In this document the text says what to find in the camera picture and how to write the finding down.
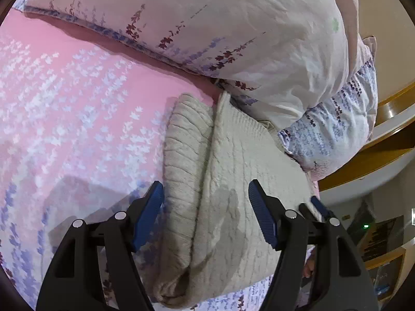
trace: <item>pillow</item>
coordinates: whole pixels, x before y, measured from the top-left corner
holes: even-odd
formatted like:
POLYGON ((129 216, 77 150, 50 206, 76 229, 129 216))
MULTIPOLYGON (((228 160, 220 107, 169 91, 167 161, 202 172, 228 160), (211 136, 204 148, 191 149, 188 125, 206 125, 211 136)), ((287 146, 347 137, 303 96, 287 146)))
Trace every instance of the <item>pillow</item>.
POLYGON ((310 171, 312 181, 341 168, 369 139, 378 105, 373 64, 368 60, 335 96, 279 132, 287 153, 310 171))
POLYGON ((258 116, 271 116, 281 129, 338 92, 353 70, 336 0, 29 0, 28 6, 115 30, 182 68, 255 90, 264 110, 258 116))

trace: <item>pillowcase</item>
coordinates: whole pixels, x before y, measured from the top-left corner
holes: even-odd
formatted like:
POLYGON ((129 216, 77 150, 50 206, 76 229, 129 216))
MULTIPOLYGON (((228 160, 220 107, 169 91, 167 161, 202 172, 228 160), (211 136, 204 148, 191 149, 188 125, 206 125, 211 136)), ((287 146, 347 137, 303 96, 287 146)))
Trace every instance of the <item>pillowcase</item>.
POLYGON ((307 110, 278 136, 287 153, 318 181, 341 168, 367 142, 377 106, 376 71, 370 59, 336 95, 307 110))
POLYGON ((115 30, 182 68, 254 91, 255 118, 285 128, 349 77, 336 0, 29 0, 115 30))

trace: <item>floral bedding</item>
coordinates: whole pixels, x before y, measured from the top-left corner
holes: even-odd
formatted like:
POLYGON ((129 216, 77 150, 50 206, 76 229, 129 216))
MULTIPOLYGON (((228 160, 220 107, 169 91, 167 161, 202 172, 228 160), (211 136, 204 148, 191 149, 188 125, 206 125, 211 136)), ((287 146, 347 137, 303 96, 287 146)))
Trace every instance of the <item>floral bedding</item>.
MULTIPOLYGON (((209 106, 219 95, 207 79, 92 31, 10 11, 0 28, 0 264, 32 308, 73 220, 105 220, 162 179, 165 125, 183 92, 209 106)), ((134 255, 149 292, 164 219, 162 209, 134 255)), ((101 272, 115 306, 104 262, 101 272)), ((269 284, 191 310, 257 310, 269 284)))

